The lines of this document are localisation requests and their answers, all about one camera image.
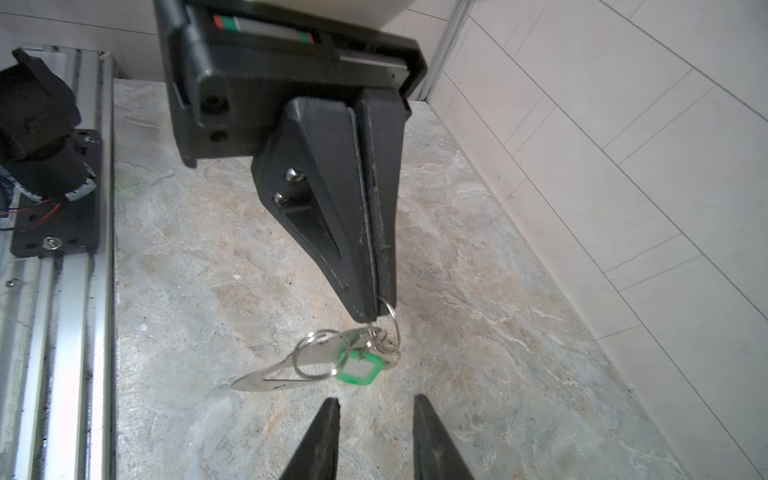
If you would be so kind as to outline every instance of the metal screw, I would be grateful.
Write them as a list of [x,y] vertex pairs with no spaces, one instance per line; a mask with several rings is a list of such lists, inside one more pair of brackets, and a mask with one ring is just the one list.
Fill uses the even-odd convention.
[[306,175],[291,167],[286,171],[286,181],[289,184],[298,184],[300,181],[304,181]]
[[278,194],[274,194],[274,196],[272,197],[272,200],[275,200],[276,204],[282,205],[286,203],[289,200],[289,198],[283,194],[278,193]]
[[58,250],[63,242],[58,237],[46,237],[43,239],[43,248],[46,250]]

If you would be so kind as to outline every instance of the red wire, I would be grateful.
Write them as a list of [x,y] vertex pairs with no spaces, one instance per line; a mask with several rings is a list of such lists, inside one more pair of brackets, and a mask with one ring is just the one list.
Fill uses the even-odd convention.
[[32,223],[28,223],[20,228],[24,229],[24,231],[31,230],[33,228],[39,227],[43,223],[45,223],[49,218],[51,218],[56,212],[58,212],[58,209],[61,208],[61,204],[56,204],[55,207],[51,208],[51,211],[46,213],[40,220],[36,220]]
[[33,208],[40,207],[41,205],[46,204],[50,201],[51,199],[49,198],[47,200],[43,200],[42,202],[39,202],[37,204],[31,205],[30,207],[26,207],[26,208],[8,208],[7,212],[0,213],[0,217],[6,217],[10,214],[16,214],[18,212],[25,212],[27,210],[32,210]]

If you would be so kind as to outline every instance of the marble countertop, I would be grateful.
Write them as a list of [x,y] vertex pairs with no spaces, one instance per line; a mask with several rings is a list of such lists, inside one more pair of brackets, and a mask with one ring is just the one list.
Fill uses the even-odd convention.
[[178,156],[164,85],[114,86],[118,478],[278,478],[322,401],[338,478],[413,478],[425,393],[476,479],[686,478],[440,120],[413,103],[397,216],[402,360],[235,392],[305,333],[356,324],[261,206],[249,158]]

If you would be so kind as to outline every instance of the tiled wall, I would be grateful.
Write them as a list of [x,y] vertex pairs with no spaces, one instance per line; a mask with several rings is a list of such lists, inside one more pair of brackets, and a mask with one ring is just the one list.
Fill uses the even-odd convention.
[[130,78],[162,80],[152,0],[0,0],[20,42],[111,51]]
[[[422,55],[428,65],[432,65],[432,57],[442,38],[448,19],[456,0],[415,0],[413,4],[390,23],[384,25],[382,31],[403,37],[414,38],[422,49]],[[419,95],[417,85],[411,99]]]
[[768,4],[477,0],[429,99],[692,478],[768,479]]
[[[415,38],[429,61],[455,0],[416,0],[382,30]],[[152,0],[0,0],[0,28],[20,42],[111,51],[125,74],[163,80]]]

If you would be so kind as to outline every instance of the keys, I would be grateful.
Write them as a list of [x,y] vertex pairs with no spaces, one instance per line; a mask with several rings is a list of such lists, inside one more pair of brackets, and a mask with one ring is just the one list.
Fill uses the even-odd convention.
[[[353,385],[370,385],[382,370],[397,365],[400,360],[400,330],[395,310],[385,302],[395,324],[397,341],[387,337],[378,326],[339,332],[321,329],[308,333],[282,361],[265,369],[230,378],[230,388],[245,392],[272,392],[295,389],[333,376]],[[301,367],[333,364],[328,372],[307,373]],[[299,379],[267,378],[280,370],[293,369]]]

